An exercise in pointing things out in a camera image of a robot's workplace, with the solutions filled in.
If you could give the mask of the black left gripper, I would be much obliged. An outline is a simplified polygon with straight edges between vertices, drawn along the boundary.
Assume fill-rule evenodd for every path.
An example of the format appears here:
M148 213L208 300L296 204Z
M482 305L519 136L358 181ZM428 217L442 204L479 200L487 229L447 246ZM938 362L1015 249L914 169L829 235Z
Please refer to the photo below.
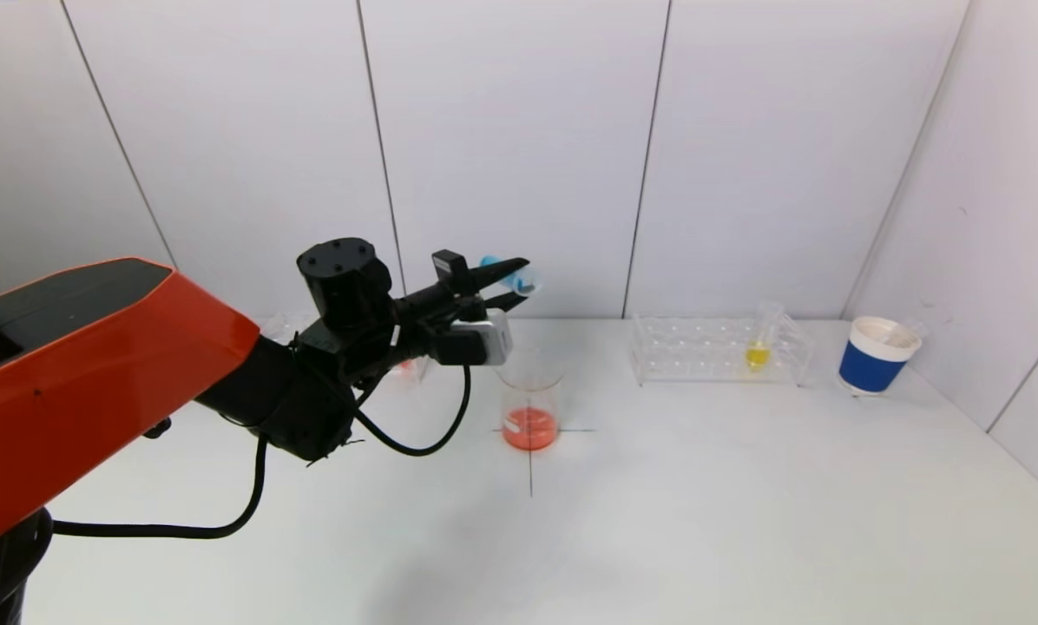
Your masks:
M470 269L462 254L444 249L433 253L431 261L437 282L397 299L393 312L400 325L446 328L456 321L485 320L487 310L510 312L528 299L506 292L483 300L480 288L530 288L529 260L484 257Z

